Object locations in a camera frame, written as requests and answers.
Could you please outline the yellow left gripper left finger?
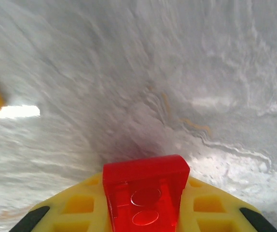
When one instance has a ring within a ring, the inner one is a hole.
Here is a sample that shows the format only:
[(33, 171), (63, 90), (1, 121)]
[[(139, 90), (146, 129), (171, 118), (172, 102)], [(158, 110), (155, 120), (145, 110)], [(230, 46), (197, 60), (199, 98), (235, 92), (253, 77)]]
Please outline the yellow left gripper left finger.
[(102, 173), (36, 204), (9, 232), (111, 232)]

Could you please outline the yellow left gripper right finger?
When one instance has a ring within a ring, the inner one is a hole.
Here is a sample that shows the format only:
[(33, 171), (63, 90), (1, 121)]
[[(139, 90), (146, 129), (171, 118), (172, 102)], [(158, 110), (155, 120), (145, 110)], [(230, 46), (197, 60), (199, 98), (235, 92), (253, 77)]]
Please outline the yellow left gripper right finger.
[(176, 232), (277, 232), (262, 213), (192, 176), (183, 190)]

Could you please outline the red sloped lego brick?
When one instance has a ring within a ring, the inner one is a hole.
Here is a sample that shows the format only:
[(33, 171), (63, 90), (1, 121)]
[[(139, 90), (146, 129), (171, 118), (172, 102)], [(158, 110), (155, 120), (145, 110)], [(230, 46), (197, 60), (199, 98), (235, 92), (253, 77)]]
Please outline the red sloped lego brick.
[(180, 155), (104, 165), (112, 231), (175, 232), (189, 173)]

